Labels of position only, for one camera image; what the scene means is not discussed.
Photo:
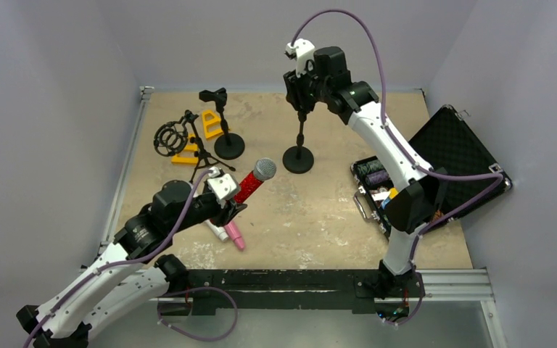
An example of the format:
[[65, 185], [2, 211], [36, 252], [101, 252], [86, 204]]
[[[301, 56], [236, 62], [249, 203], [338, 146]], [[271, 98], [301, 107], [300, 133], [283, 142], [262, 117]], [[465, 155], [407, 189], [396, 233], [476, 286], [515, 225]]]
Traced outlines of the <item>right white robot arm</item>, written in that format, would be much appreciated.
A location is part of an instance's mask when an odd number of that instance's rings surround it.
[[438, 210], [447, 186], [397, 132], [372, 87], [352, 81], [339, 47], [317, 49], [298, 40], [286, 45], [285, 55], [296, 62], [295, 69], [284, 74], [284, 82], [286, 100], [300, 122], [305, 122], [316, 103], [324, 103], [373, 149], [398, 191], [384, 209], [391, 226], [388, 250], [376, 281], [367, 287], [381, 298], [401, 295], [416, 275], [413, 255], [418, 238]]

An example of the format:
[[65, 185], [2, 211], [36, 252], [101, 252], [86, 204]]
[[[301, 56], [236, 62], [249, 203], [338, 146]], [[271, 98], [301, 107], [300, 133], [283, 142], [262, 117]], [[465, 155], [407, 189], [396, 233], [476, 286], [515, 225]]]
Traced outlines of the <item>red glitter microphone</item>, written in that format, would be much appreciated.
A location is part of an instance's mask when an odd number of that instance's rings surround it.
[[259, 159], [251, 172], [240, 182], [240, 191], [233, 197], [237, 204], [243, 204], [250, 198], [266, 181], [276, 175], [276, 163], [268, 157]]

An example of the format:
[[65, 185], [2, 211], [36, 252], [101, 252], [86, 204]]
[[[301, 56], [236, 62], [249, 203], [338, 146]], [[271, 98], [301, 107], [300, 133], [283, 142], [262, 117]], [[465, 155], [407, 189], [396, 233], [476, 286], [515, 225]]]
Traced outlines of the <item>black round-base mic stand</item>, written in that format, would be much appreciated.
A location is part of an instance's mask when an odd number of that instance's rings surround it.
[[288, 148], [282, 157], [282, 163], [286, 170], [294, 174], [303, 174], [310, 171], [314, 165], [313, 153], [304, 146], [304, 126], [308, 113], [299, 111], [299, 130], [296, 145]]

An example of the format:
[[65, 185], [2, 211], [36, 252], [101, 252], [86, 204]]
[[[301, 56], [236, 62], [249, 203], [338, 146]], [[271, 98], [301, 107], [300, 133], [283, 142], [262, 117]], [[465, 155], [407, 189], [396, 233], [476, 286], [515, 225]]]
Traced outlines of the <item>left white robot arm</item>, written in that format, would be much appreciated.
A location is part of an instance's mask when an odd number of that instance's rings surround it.
[[16, 317], [28, 336], [24, 347], [87, 347], [114, 320], [145, 301], [192, 291], [189, 270], [164, 251], [187, 228], [229, 224], [247, 206], [246, 182], [229, 174], [168, 181], [130, 218], [94, 262], [69, 286]]

